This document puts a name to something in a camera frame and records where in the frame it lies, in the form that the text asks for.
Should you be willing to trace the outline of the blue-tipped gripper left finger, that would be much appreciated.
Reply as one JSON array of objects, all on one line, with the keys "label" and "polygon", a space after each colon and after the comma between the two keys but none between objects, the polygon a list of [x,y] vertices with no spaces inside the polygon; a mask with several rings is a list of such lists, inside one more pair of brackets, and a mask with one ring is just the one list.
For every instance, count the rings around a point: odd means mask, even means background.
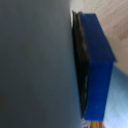
[{"label": "blue-tipped gripper left finger", "polygon": [[0,128],[81,128],[69,0],[0,0]]}]

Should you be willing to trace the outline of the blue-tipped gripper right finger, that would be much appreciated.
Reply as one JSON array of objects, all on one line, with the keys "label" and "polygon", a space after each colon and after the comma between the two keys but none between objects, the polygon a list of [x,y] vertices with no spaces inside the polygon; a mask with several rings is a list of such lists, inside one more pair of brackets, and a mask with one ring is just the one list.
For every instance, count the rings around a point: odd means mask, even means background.
[{"label": "blue-tipped gripper right finger", "polygon": [[72,32],[81,117],[102,121],[116,58],[94,13],[73,12]]}]

